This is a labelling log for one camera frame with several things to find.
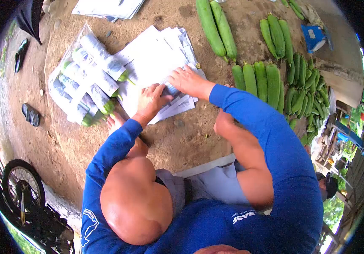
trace gray shorts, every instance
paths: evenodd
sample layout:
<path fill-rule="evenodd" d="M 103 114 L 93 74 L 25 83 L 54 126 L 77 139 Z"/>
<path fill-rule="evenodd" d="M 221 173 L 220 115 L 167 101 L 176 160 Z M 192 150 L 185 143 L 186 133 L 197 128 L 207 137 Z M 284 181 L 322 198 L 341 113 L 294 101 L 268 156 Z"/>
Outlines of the gray shorts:
<path fill-rule="evenodd" d="M 200 198 L 221 200 L 226 204 L 245 204 L 249 202 L 237 180 L 237 172 L 244 168 L 236 160 L 230 165 L 214 167 L 206 172 L 187 178 L 172 175 L 168 170 L 156 170 L 172 197 L 174 217 L 189 201 Z"/>

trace stack of papers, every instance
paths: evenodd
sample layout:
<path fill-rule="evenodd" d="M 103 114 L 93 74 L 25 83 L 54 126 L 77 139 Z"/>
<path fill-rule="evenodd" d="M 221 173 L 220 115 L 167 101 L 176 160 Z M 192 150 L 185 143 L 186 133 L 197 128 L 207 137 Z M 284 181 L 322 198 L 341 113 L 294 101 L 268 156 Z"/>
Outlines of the stack of papers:
<path fill-rule="evenodd" d="M 174 69 L 188 65 L 206 79 L 203 71 L 195 67 L 197 60 L 184 28 L 168 27 L 158 31 L 154 26 L 150 26 L 115 56 L 136 84 L 134 86 L 129 82 L 123 82 L 119 88 L 119 94 L 123 97 L 120 104 L 130 117 L 137 112 L 141 89 L 159 83 L 166 84 L 168 91 L 175 90 L 167 81 Z M 150 124 L 194 109 L 196 101 L 197 98 L 179 92 L 173 101 L 159 111 Z"/>
<path fill-rule="evenodd" d="M 79 0 L 72 14 L 115 22 L 117 19 L 131 19 L 143 3 L 144 0 Z"/>

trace sandal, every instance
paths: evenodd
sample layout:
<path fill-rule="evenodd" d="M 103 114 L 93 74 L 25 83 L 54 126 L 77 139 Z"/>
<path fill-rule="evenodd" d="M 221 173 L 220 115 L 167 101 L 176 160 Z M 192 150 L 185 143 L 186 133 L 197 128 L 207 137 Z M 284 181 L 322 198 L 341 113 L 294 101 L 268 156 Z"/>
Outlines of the sandal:
<path fill-rule="evenodd" d="M 21 67 L 23 66 L 23 61 L 24 61 L 24 58 L 26 56 L 27 49 L 28 49 L 28 40 L 24 39 L 21 42 L 21 45 L 18 48 L 17 53 L 15 54 L 15 67 L 14 67 L 14 72 L 15 73 L 17 73 L 21 69 Z"/>
<path fill-rule="evenodd" d="M 26 117 L 26 121 L 32 124 L 32 126 L 37 127 L 39 125 L 39 113 L 33 107 L 24 103 L 21 106 L 21 112 Z"/>

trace blue long-sleeve shirt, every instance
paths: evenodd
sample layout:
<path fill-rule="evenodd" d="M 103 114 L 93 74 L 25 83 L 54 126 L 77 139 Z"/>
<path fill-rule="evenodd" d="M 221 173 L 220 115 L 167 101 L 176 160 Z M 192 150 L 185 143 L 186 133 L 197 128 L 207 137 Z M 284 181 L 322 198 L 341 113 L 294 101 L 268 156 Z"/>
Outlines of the blue long-sleeve shirt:
<path fill-rule="evenodd" d="M 274 205 L 270 216 L 251 206 L 198 200 L 186 206 L 155 242 L 134 246 L 108 226 L 100 206 L 106 176 L 142 132 L 129 119 L 104 142 L 86 169 L 83 191 L 83 253 L 193 253 L 225 244 L 251 253 L 311 253 L 323 223 L 323 204 L 312 162 L 283 115 L 252 94 L 215 85 L 210 102 L 253 133 L 271 172 Z"/>

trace dirt ground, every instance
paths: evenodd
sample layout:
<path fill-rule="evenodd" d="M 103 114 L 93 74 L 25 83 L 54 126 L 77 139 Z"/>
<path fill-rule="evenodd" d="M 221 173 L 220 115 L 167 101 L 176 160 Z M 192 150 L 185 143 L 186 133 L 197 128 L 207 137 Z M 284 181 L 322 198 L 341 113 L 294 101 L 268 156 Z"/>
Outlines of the dirt ground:
<path fill-rule="evenodd" d="M 6 77 L 0 82 L 0 124 L 1 132 L 10 140 L 11 156 L 34 165 L 47 185 L 80 208 L 84 171 L 108 137 L 107 129 L 104 124 L 84 128 L 68 122 L 66 115 L 48 95 L 45 80 L 85 23 L 89 24 L 112 54 L 123 49 L 150 25 L 159 30 L 169 26 L 184 27 L 206 77 L 220 84 L 234 82 L 231 66 L 210 48 L 196 14 L 195 0 L 174 0 L 171 3 L 146 0 L 132 20 L 118 20 L 115 23 L 71 15 L 76 0 L 56 1 L 59 1 L 59 11 L 53 17 L 46 14 L 41 20 L 41 46 L 18 29 L 8 46 Z M 286 19 L 295 50 L 306 55 L 300 20 L 280 1 L 230 0 L 221 6 L 235 38 L 238 63 L 272 60 L 259 30 L 259 20 L 266 18 L 269 12 Z M 106 38 L 109 30 L 113 33 Z M 27 57 L 22 70 L 14 74 L 14 53 L 24 38 L 30 38 Z M 285 76 L 285 69 L 285 64 L 282 64 L 282 76 Z M 40 89 L 44 91 L 43 96 L 39 93 Z M 25 121 L 21 113 L 21 104 L 24 102 L 42 114 L 39 127 L 34 128 Z M 119 106 L 117 110 L 124 115 Z M 176 172 L 230 154 L 230 145 L 213 131 L 217 112 L 215 106 L 199 101 L 195 109 L 148 126 L 142 134 L 149 145 L 148 158 L 156 168 Z"/>

